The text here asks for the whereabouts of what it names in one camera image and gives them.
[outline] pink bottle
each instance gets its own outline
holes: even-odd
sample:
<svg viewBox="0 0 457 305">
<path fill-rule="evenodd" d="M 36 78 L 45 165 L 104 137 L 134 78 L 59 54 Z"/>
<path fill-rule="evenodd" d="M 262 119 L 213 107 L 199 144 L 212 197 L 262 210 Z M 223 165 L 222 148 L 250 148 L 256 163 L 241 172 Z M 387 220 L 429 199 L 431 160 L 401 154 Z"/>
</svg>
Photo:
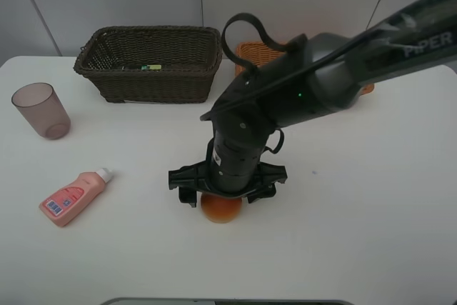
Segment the pink bottle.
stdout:
<svg viewBox="0 0 457 305">
<path fill-rule="evenodd" d="M 39 208 L 57 226 L 65 226 L 104 189 L 113 174 L 106 168 L 79 174 L 71 184 L 59 189 Z"/>
</svg>

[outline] brown wicker basket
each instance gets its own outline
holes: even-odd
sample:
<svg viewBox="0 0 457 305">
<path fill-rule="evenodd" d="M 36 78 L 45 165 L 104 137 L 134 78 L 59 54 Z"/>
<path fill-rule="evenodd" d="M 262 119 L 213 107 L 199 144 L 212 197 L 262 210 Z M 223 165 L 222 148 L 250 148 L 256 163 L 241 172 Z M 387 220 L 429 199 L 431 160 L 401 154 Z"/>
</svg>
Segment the brown wicker basket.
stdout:
<svg viewBox="0 0 457 305">
<path fill-rule="evenodd" d="M 219 32 L 197 26 L 110 26 L 81 50 L 74 71 L 111 103 L 202 103 L 222 57 Z"/>
<path fill-rule="evenodd" d="M 243 42 L 236 47 L 236 55 L 249 60 L 256 66 L 263 66 L 282 54 L 284 53 L 268 48 L 263 42 Z M 242 66 L 235 65 L 235 76 L 238 76 L 243 70 Z M 362 95 L 371 93 L 373 90 L 374 84 L 367 85 L 363 88 Z"/>
</svg>

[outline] transparent pink cup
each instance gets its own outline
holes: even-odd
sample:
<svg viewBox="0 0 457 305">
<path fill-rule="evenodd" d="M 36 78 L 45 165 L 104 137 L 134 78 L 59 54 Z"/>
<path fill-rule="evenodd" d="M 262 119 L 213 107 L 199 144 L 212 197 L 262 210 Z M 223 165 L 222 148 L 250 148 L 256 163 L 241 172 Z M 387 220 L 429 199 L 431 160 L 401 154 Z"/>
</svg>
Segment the transparent pink cup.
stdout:
<svg viewBox="0 0 457 305">
<path fill-rule="evenodd" d="M 70 130 L 70 118 L 50 84 L 24 86 L 13 94 L 11 102 L 37 134 L 46 139 L 60 139 Z"/>
</svg>

